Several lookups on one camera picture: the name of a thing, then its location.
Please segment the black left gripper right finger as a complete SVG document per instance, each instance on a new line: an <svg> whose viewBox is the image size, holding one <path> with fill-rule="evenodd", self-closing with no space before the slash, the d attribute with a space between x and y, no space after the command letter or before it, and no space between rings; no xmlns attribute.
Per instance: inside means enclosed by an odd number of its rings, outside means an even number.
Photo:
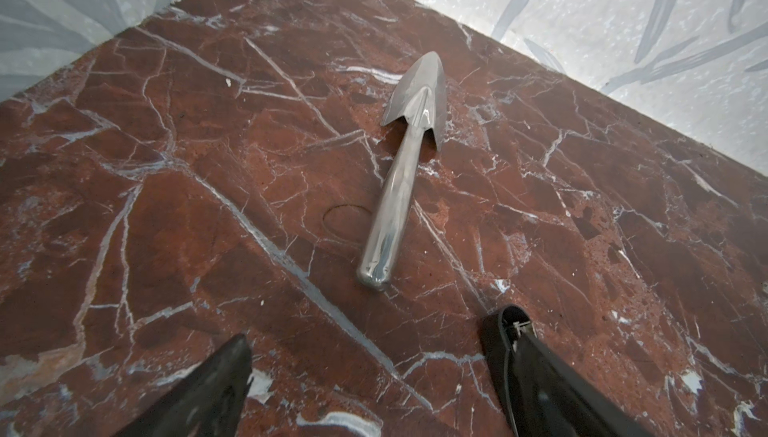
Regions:
<svg viewBox="0 0 768 437"><path fill-rule="evenodd" d="M517 340L513 375L521 436L650 434L530 333Z"/></svg>

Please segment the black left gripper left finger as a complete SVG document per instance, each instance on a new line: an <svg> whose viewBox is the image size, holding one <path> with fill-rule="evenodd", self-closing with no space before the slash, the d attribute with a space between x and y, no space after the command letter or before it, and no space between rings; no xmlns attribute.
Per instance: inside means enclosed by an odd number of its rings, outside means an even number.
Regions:
<svg viewBox="0 0 768 437"><path fill-rule="evenodd" d="M252 384L252 350L237 334L119 436L234 436Z"/></svg>

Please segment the grey toy trowel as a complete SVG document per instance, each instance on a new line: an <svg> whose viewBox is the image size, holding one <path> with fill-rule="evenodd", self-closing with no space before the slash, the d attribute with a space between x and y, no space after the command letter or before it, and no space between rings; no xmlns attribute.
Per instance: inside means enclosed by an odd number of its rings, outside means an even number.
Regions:
<svg viewBox="0 0 768 437"><path fill-rule="evenodd" d="M442 60L435 51L422 55L401 77L387 104L381 124L400 118L407 123L393 164L382 188L357 278L376 290L391 281L410 210L422 141L426 132L435 146L444 142L447 85Z"/></svg>

